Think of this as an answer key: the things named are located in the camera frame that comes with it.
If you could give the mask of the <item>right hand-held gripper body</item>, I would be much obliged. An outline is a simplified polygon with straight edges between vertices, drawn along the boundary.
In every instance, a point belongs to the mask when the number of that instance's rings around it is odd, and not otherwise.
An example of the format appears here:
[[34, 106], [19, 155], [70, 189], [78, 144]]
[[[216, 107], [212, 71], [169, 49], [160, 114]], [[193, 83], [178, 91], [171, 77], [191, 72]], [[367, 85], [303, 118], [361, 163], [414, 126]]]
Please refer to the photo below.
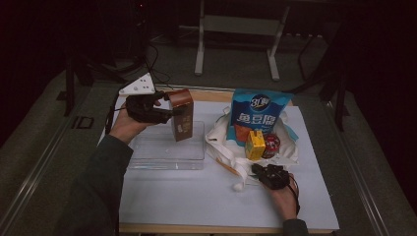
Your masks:
[[289, 183], [289, 173], [282, 166], [271, 165], [264, 167], [264, 172], [259, 174], [264, 176], [264, 185], [272, 190], [280, 190]]

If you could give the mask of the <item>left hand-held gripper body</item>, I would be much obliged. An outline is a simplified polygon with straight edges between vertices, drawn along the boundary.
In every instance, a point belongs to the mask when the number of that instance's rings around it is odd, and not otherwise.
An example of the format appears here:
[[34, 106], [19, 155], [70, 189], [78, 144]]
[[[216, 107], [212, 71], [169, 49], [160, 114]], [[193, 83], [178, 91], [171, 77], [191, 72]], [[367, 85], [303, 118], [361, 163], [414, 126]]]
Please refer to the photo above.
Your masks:
[[119, 94], [126, 97], [125, 105], [128, 115], [142, 123], [166, 124], [166, 109], [157, 108], [155, 103], [160, 101], [154, 96], [154, 87], [150, 73], [137, 78], [119, 89]]

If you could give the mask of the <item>brown drink carton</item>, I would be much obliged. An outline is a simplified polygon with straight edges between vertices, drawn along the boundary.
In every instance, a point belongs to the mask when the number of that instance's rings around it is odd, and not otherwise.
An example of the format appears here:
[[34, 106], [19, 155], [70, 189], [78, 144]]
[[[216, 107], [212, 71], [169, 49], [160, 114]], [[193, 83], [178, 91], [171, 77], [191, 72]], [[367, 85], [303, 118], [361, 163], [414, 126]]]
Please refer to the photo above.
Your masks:
[[194, 100], [187, 88], [169, 91], [169, 105], [174, 113], [171, 118], [174, 138], [177, 142], [193, 136]]

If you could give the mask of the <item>yellow drink carton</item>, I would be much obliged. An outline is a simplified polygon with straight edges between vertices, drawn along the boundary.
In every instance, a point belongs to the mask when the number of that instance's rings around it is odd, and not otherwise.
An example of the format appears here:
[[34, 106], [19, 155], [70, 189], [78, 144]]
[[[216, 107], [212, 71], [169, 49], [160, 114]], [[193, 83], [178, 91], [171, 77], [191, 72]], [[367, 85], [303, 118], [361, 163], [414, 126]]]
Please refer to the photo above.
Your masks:
[[264, 135], [261, 131], [250, 131], [245, 143], [246, 157], [250, 160], [260, 160], [266, 148]]

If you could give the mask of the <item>red-lidded jar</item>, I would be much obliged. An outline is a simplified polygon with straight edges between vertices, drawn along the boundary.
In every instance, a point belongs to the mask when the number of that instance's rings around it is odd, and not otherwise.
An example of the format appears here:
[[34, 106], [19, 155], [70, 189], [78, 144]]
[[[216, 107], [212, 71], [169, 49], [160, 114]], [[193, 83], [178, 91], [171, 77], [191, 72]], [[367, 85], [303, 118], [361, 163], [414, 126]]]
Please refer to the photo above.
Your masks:
[[279, 152], [280, 139], [276, 134], [264, 135], [265, 150], [262, 158], [272, 158]]

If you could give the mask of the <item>white printed tote bag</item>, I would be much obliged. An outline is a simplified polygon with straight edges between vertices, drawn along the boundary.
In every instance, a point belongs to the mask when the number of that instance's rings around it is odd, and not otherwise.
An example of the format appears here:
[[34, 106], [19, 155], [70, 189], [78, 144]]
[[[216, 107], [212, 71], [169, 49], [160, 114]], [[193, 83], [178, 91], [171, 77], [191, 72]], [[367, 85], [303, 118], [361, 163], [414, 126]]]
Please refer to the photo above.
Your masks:
[[[254, 161], [246, 157], [245, 148], [238, 146], [234, 140], [226, 139], [230, 114], [231, 108], [224, 108], [222, 115], [215, 121], [213, 128], [206, 134], [206, 142], [208, 144], [207, 154], [223, 167], [240, 177], [240, 181], [233, 185], [233, 190], [242, 192], [247, 184], [259, 185], [260, 182], [252, 171]], [[288, 116], [285, 111], [279, 115], [272, 132], [280, 139], [278, 153], [270, 159], [258, 160], [257, 164], [260, 164], [262, 167], [266, 167], [268, 164], [282, 166], [284, 170], [298, 165], [299, 154], [296, 145], [298, 136], [288, 126]]]

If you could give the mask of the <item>clear plastic box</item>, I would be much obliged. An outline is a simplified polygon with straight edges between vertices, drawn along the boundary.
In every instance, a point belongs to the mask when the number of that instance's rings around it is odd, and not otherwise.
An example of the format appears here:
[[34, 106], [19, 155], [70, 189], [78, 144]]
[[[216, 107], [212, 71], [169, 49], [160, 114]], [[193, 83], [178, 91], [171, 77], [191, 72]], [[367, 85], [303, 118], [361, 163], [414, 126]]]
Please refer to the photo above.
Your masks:
[[146, 170], [201, 170], [205, 160], [205, 123], [195, 121], [193, 136], [176, 142], [169, 125], [146, 128], [136, 136], [129, 167]]

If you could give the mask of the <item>blue snack bag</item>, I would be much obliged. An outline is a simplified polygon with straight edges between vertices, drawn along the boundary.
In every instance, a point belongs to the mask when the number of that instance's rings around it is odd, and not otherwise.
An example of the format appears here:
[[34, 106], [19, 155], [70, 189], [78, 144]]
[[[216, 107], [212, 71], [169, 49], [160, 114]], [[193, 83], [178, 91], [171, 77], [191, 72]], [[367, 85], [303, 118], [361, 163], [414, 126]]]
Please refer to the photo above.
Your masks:
[[270, 133], [292, 97], [287, 92], [238, 88], [232, 96], [226, 139], [243, 147], [250, 131]]

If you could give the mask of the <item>person's left hand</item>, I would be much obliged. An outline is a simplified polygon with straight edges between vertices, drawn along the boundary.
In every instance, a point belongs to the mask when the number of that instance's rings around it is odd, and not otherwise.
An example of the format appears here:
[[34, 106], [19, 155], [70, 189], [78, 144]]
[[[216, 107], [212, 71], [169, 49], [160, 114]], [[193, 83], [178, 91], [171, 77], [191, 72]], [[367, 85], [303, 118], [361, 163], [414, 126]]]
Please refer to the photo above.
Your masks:
[[126, 105], [123, 104], [109, 135], [128, 145], [135, 136], [148, 126], [150, 126], [150, 123], [141, 123], [131, 118], [128, 115]]

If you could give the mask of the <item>person's right hand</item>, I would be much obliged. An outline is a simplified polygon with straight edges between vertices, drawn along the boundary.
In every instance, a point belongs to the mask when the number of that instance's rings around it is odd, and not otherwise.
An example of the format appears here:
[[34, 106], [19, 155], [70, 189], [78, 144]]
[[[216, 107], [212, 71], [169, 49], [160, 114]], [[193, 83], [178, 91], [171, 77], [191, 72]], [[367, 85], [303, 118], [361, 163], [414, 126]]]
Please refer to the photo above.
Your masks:
[[288, 187], [280, 190], [267, 189], [267, 191], [283, 221], [297, 218], [296, 197], [298, 195], [298, 187], [293, 179], [290, 180]]

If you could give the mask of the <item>black tripod stand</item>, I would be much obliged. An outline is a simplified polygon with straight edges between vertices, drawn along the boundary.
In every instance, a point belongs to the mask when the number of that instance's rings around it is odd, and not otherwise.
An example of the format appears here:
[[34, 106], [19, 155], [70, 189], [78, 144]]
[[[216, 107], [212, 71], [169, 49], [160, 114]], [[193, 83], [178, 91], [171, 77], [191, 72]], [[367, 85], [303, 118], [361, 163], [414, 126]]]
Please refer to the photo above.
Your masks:
[[132, 39], [133, 53], [132, 73], [138, 72], [146, 64], [150, 35], [150, 6], [149, 0], [129, 0], [132, 10]]

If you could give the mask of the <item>white table mat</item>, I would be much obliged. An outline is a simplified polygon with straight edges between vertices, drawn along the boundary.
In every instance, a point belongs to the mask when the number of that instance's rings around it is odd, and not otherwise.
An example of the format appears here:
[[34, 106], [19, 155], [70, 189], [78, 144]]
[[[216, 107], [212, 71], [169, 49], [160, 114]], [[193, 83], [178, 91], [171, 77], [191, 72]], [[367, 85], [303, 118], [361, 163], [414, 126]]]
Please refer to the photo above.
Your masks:
[[[300, 188], [299, 217], [312, 233], [339, 228], [328, 189], [317, 162], [301, 111], [285, 108], [288, 125], [298, 135], [299, 164], [292, 166]], [[119, 222], [122, 232], [273, 233], [281, 230], [265, 188], [232, 189], [239, 177], [211, 157], [202, 170], [127, 171]]]

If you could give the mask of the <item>black angled stand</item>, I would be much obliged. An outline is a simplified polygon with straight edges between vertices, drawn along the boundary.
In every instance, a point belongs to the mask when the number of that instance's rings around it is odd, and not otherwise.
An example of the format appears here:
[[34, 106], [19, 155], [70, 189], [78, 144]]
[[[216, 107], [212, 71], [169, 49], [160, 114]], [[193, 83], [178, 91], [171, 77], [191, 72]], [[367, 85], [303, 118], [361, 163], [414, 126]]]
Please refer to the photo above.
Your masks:
[[320, 34], [327, 43], [328, 48], [325, 50], [317, 68], [308, 77], [305, 77], [302, 66], [302, 54], [307, 50], [313, 39], [310, 38], [308, 40], [297, 58], [301, 75], [306, 82], [301, 86], [289, 89], [288, 92], [297, 94], [317, 84], [323, 83], [323, 87], [319, 92], [319, 98], [321, 101], [330, 103], [332, 98], [336, 96], [335, 107], [333, 109], [334, 123], [338, 130], [343, 132], [344, 128], [342, 119], [344, 112], [344, 97], [347, 86], [347, 75], [338, 46], [333, 44], [334, 40], [338, 36], [339, 28], [340, 23], [338, 22], [324, 22], [320, 24]]

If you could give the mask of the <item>metal floor rail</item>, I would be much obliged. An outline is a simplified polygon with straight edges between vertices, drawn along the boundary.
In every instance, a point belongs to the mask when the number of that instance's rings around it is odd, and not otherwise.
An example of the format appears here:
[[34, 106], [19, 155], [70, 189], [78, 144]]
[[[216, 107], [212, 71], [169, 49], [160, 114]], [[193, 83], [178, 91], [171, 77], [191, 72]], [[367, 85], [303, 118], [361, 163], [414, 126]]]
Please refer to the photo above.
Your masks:
[[46, 146], [39, 160], [30, 174], [24, 180], [18, 193], [13, 198], [12, 203], [7, 208], [6, 213], [0, 219], [0, 229], [4, 232], [8, 231], [15, 223], [17, 217], [24, 211], [29, 203], [31, 196], [35, 192], [40, 180], [42, 179], [52, 157], [55, 155], [63, 136], [65, 135], [70, 120], [64, 120], [53, 134], [51, 141]]
[[336, 136], [341, 143], [343, 153], [347, 159], [347, 169], [351, 175], [362, 206], [367, 213], [368, 219], [370, 220], [376, 236], [389, 236], [386, 224], [381, 216], [379, 208], [376, 205], [374, 196], [366, 183], [365, 177], [360, 170], [356, 156], [351, 150], [344, 133], [339, 130], [336, 124], [334, 124], [334, 129], [336, 131]]

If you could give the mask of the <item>white metal desk frame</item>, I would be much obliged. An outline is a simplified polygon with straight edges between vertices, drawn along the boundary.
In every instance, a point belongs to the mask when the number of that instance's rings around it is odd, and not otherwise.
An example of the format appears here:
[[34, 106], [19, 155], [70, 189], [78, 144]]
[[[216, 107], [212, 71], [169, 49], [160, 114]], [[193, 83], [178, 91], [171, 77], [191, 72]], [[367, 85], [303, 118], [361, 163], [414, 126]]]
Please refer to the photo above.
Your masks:
[[194, 74], [201, 76], [204, 70], [205, 59], [205, 32], [230, 32], [241, 34], [268, 35], [274, 38], [274, 42], [267, 50], [268, 65], [271, 79], [279, 81], [280, 75], [275, 61], [278, 44], [283, 36], [284, 27], [290, 12], [290, 7], [285, 6], [279, 20], [251, 19], [229, 17], [219, 15], [207, 15], [205, 13], [205, 0], [200, 0], [199, 13], [199, 41]]

